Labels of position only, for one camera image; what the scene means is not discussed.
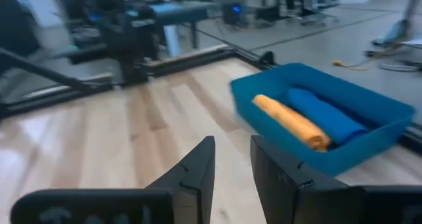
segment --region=orange cloth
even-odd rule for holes
[[[253,102],[304,144],[320,152],[327,151],[331,143],[328,135],[298,112],[264,95],[255,96]]]

